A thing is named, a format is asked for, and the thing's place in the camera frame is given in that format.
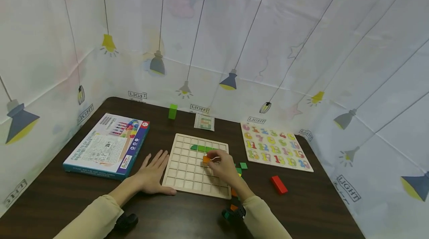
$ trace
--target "wooden number puzzle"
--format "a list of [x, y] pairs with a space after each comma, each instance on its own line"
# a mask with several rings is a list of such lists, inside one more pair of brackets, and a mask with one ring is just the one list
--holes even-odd
[[176, 134], [162, 185], [177, 191], [231, 199], [231, 187], [213, 176], [212, 169], [203, 164], [203, 156], [212, 149], [229, 153], [228, 144]]
[[249, 161], [314, 172], [294, 134], [249, 123], [241, 127]]

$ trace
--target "right hand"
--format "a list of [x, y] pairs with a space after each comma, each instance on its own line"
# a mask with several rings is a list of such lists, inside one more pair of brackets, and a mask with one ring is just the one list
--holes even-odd
[[231, 155], [221, 150], [212, 150], [207, 153], [207, 157], [210, 159], [220, 157], [220, 161], [218, 163], [209, 161], [208, 165], [209, 168], [213, 170], [215, 176], [219, 177], [229, 186], [234, 187], [243, 181], [235, 169], [234, 160], [232, 159]]

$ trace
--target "green block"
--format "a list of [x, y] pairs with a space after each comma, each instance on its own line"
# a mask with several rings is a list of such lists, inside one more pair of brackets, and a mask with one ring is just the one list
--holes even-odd
[[174, 120], [177, 113], [177, 104], [170, 104], [170, 110], [168, 112], [168, 118]]

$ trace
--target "red block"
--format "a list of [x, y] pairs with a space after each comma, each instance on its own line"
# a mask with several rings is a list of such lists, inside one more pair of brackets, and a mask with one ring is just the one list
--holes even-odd
[[287, 188], [285, 187], [283, 182], [280, 180], [279, 176], [271, 177], [271, 182], [274, 184], [274, 187], [279, 192], [279, 194], [287, 193]]

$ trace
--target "orange block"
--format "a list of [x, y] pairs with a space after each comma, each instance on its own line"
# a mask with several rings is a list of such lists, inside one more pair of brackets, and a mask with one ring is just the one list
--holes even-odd
[[208, 163], [210, 161], [210, 158], [207, 156], [203, 156], [203, 163]]

